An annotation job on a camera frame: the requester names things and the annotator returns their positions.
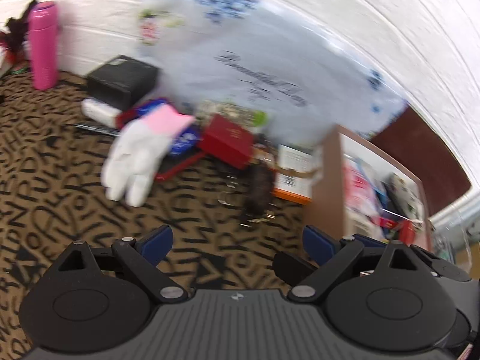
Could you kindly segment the white pink rubber glove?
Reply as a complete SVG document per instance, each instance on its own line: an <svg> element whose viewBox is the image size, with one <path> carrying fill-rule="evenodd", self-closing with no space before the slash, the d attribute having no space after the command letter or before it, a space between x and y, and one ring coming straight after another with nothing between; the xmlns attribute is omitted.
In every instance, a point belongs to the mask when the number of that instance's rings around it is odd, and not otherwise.
<svg viewBox="0 0 480 360"><path fill-rule="evenodd" d="M143 206L164 157L174 140L195 118L163 104L127 123L114 140L101 172L101 184L110 201L124 199L131 207Z"/></svg>

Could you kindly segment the dark brown leather pouch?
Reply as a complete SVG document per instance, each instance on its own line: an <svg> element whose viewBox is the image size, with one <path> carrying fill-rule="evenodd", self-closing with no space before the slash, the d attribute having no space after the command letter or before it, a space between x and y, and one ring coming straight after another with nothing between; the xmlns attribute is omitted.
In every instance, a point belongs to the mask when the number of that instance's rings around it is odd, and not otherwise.
<svg viewBox="0 0 480 360"><path fill-rule="evenodd" d="M275 181L274 171L266 163L251 165L248 175L247 195L239 215L239 224L246 228L265 218Z"/></svg>

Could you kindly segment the orange white medicine box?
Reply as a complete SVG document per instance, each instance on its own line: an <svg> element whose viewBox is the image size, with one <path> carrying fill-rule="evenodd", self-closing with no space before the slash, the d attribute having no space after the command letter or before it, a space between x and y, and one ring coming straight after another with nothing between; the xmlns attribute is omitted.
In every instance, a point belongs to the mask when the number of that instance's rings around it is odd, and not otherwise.
<svg viewBox="0 0 480 360"><path fill-rule="evenodd" d="M280 145L273 196L300 205L312 200L312 186L323 177L323 150L311 153Z"/></svg>

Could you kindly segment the red tray lid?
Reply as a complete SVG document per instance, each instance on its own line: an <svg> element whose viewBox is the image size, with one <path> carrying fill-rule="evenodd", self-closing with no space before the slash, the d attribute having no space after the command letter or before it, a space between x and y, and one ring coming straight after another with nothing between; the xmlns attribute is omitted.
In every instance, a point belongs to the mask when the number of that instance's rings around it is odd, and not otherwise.
<svg viewBox="0 0 480 360"><path fill-rule="evenodd" d="M140 118L137 116L136 110L136 108L139 106L140 105L135 106L128 111L123 111L117 116L116 128L118 130L122 129L128 122ZM183 172L185 169L196 164L199 160L204 158L206 153L199 149L199 141L193 148L187 150L184 154L171 157L168 156L168 153L162 160L155 179L159 182L169 180L173 178L174 175Z"/></svg>

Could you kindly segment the dark brown wooden board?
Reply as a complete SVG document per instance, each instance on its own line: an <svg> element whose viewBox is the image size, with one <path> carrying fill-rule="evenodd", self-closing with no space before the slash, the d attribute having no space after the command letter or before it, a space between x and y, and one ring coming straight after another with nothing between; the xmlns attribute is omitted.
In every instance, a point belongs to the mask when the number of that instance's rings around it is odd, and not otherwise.
<svg viewBox="0 0 480 360"><path fill-rule="evenodd" d="M411 107L370 141L421 180L431 215L471 188L470 179L453 152Z"/></svg>

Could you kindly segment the metal hook carabiner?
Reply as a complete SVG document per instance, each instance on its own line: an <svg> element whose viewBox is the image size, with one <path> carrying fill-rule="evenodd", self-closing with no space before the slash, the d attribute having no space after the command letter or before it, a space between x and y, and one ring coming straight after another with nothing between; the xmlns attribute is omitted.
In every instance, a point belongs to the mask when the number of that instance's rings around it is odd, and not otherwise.
<svg viewBox="0 0 480 360"><path fill-rule="evenodd" d="M217 201L222 206L235 206L235 194L239 189L239 179L236 175L227 175L225 186L217 195Z"/></svg>

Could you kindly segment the blue card box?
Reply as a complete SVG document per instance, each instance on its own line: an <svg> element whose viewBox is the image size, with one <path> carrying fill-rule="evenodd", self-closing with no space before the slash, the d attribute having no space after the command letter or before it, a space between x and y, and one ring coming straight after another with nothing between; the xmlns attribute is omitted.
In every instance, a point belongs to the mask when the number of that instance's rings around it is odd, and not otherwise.
<svg viewBox="0 0 480 360"><path fill-rule="evenodd" d="M136 108L137 116L145 116L164 104L170 104L165 97L159 97L145 102ZM174 139L168 156L174 157L184 154L187 150L193 148L198 143L200 137L201 133L199 127L196 124L191 124Z"/></svg>

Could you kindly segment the black pen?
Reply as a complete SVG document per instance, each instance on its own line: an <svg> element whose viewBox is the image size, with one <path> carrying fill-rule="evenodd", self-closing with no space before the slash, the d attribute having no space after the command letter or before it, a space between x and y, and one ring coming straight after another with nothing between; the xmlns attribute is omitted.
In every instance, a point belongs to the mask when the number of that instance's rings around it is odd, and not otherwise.
<svg viewBox="0 0 480 360"><path fill-rule="evenodd" d="M120 134L120 132L114 128L100 127L91 124L74 124L73 127L86 133L104 135L109 137L117 137Z"/></svg>

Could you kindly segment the red gift box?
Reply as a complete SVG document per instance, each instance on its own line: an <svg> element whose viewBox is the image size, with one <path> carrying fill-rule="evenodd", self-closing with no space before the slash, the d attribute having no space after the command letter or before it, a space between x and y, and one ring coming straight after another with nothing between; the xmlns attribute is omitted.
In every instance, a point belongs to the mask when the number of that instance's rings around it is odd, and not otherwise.
<svg viewBox="0 0 480 360"><path fill-rule="evenodd" d="M251 160L253 144L252 133L221 115L215 115L203 131L199 149L242 170Z"/></svg>

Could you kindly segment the small white box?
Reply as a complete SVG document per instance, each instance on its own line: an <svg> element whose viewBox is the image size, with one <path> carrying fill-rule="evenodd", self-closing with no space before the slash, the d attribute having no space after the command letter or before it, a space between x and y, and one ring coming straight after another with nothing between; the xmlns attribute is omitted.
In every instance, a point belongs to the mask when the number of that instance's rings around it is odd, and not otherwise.
<svg viewBox="0 0 480 360"><path fill-rule="evenodd" d="M121 110L91 97L80 102L80 109L84 116L109 128L116 128L116 118L121 113Z"/></svg>

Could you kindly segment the snack packet with green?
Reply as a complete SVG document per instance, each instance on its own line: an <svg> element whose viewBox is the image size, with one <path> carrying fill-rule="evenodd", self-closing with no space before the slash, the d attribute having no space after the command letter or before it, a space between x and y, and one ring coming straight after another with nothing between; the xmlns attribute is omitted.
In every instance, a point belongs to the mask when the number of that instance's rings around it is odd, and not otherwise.
<svg viewBox="0 0 480 360"><path fill-rule="evenodd" d="M202 127L207 127L214 116L222 116L251 133L261 133L269 124L265 111L239 106L232 102L203 101L195 110L195 117Z"/></svg>

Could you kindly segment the black cardboard box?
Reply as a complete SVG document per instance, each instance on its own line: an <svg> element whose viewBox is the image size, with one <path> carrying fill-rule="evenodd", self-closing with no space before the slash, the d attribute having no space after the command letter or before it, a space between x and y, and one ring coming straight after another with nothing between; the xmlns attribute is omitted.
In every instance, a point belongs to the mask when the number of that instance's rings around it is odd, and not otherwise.
<svg viewBox="0 0 480 360"><path fill-rule="evenodd" d="M161 70L126 55L118 55L86 76L87 94L121 111L127 111L156 86Z"/></svg>

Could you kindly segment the floral Beautiful Day plastic bag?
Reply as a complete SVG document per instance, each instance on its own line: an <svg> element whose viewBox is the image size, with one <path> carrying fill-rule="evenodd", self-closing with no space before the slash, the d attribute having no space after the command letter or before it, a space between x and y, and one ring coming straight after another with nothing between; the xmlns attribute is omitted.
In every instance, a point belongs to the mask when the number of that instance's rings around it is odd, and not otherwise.
<svg viewBox="0 0 480 360"><path fill-rule="evenodd" d="M311 147L336 125L371 137L408 105L348 43L273 0L142 0L138 27L176 105L263 111L276 141Z"/></svg>

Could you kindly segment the pink thermos bottle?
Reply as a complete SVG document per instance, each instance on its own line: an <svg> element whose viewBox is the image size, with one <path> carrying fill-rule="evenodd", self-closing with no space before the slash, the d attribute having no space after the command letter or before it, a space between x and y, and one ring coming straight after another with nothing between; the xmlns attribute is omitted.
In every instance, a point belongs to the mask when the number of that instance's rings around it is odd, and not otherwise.
<svg viewBox="0 0 480 360"><path fill-rule="evenodd" d="M28 43L33 86L47 90L56 85L58 6L56 2L39 2L28 16Z"/></svg>

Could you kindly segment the dark red feather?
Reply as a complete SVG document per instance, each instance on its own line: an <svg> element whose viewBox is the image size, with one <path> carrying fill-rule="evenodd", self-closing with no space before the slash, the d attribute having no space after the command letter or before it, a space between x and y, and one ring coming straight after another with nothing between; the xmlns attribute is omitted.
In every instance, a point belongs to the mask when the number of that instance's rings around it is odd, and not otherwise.
<svg viewBox="0 0 480 360"><path fill-rule="evenodd" d="M37 4L38 0L32 0L22 16L18 19L11 17L6 23L7 31L1 31L1 49L6 52L11 65L22 59L23 44L29 30L29 14Z"/></svg>

